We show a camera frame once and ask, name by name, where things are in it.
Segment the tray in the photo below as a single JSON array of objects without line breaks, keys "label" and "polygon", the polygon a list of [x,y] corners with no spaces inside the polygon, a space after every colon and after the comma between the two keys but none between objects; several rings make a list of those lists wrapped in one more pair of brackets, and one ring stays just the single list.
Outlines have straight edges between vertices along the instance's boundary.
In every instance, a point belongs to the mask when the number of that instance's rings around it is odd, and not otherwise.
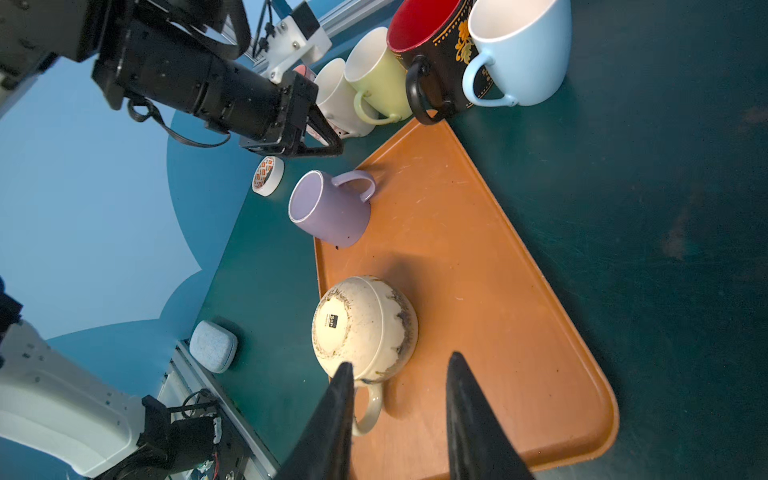
[{"label": "tray", "polygon": [[411,120],[358,168],[379,186],[370,224],[350,248],[315,240],[320,296],[349,276],[378,276],[413,303],[419,340],[385,384],[376,427],[353,439],[355,476],[447,475],[455,350],[531,469],[608,450],[619,425],[613,390],[448,124]]}]

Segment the table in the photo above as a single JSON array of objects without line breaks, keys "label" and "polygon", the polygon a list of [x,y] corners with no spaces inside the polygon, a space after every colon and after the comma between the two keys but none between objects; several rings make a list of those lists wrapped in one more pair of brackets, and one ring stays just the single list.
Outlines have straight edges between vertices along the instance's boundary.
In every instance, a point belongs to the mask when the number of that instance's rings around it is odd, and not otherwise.
[{"label": "table", "polygon": [[[538,477],[768,475],[768,4],[574,0],[573,15],[553,98],[449,122],[617,395],[614,447]],[[327,385],[288,196],[400,126],[249,194],[200,311],[239,334],[219,380],[278,461]]]}]

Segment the roll of white tape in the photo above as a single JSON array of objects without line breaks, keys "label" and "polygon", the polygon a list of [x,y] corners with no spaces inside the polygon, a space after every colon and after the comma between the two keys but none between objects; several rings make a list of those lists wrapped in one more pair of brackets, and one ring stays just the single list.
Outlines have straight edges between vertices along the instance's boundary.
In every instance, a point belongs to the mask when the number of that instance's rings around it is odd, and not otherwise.
[{"label": "roll of white tape", "polygon": [[264,157],[253,174],[253,191],[266,197],[275,191],[283,178],[285,164],[278,157]]}]

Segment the blue wall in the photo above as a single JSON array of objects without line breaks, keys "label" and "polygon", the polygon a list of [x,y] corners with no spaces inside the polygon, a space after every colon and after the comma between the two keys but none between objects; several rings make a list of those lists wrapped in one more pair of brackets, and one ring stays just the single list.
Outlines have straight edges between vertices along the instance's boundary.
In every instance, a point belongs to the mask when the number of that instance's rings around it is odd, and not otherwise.
[{"label": "blue wall", "polygon": [[[236,138],[214,149],[169,141],[110,110],[90,73],[60,61],[0,120],[0,276],[54,348],[117,389],[154,395],[259,158]],[[220,138],[190,115],[172,127]],[[0,477],[77,478],[4,439]]]}]

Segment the black mug handle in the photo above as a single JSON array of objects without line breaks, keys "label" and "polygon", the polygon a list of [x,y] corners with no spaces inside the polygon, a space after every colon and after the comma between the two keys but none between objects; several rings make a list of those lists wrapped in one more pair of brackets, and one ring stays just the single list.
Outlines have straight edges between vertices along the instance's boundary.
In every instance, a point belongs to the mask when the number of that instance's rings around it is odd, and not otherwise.
[{"label": "black mug handle", "polygon": [[434,125],[438,123],[453,113],[454,109],[452,101],[443,100],[440,108],[436,108],[437,113],[434,117],[430,117],[429,113],[427,113],[423,102],[425,101],[430,107],[432,105],[429,103],[429,99],[422,90],[421,77],[429,75],[429,69],[429,59],[424,55],[416,55],[406,74],[406,94],[408,96],[408,103],[411,106],[411,111],[413,111],[413,116],[424,125]]}]

